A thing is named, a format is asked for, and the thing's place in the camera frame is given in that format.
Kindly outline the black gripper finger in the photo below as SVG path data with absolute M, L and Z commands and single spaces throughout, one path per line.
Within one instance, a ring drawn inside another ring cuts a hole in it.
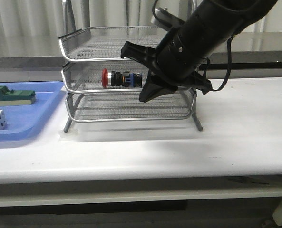
M 178 86 L 171 85 L 152 73 L 147 74 L 145 85 L 139 95 L 139 101 L 146 103 L 157 97 L 173 94 Z

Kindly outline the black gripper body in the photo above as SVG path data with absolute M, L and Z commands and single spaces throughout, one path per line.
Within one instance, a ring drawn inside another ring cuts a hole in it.
M 167 83 L 186 88 L 194 88 L 206 94 L 211 91 L 211 82 L 195 72 L 196 64 L 190 64 L 187 56 L 180 59 L 178 42 L 175 36 L 177 28 L 170 29 L 156 48 L 145 47 L 131 42 L 126 42 L 121 49 L 121 57 L 132 59 L 146 68 L 148 73 L 157 75 Z

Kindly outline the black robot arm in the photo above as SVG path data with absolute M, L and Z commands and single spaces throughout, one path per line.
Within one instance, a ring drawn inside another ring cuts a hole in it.
M 275 4 L 274 0 L 204 0 L 185 21 L 170 13 L 157 17 L 166 35 L 156 48 L 126 42 L 121 50 L 121 57 L 148 68 L 139 100 L 148 102 L 181 86 L 203 94 L 212 91 L 206 75 L 196 69 L 209 62 L 222 43 L 230 48 L 237 34 L 263 18 Z

